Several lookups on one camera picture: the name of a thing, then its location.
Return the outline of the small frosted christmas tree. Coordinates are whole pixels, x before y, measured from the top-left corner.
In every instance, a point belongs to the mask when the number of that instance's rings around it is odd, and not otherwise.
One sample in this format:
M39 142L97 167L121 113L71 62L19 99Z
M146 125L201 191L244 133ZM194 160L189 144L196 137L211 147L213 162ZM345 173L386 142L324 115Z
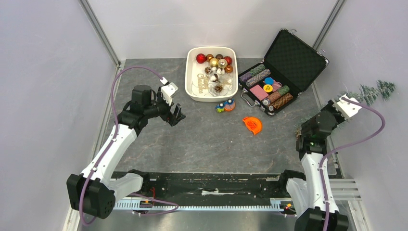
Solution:
M358 91L343 91L339 98L346 94L349 98L355 98L359 103L371 106L381 97L384 101L389 100L395 90L395 83L377 80L376 86L360 85ZM334 128L335 119L328 112L320 110L315 115L306 117L296 130L296 139L301 137L312 139L324 139L328 137Z

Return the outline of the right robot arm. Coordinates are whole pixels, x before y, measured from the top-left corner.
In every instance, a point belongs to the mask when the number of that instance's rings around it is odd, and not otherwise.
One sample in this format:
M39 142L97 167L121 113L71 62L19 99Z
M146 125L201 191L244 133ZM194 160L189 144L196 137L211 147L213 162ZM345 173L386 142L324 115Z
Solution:
M303 172L285 170L280 175L278 191L290 196L297 220L296 231L346 231L348 216L340 214L333 198L328 176L327 137L345 121L330 100L305 121L296 138Z

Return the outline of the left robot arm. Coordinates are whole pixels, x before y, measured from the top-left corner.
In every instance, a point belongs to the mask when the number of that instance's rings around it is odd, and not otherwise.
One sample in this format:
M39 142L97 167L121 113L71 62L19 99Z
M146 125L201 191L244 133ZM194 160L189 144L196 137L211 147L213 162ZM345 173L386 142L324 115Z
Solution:
M154 91L147 85L136 85L100 151L78 175L71 174L66 182L72 209L105 219L116 202L136 193L146 196L152 191L150 176L130 170L112 181L111 177L128 147L140 135L149 119L159 117L170 126L185 118L180 104L173 103L178 88L168 83Z

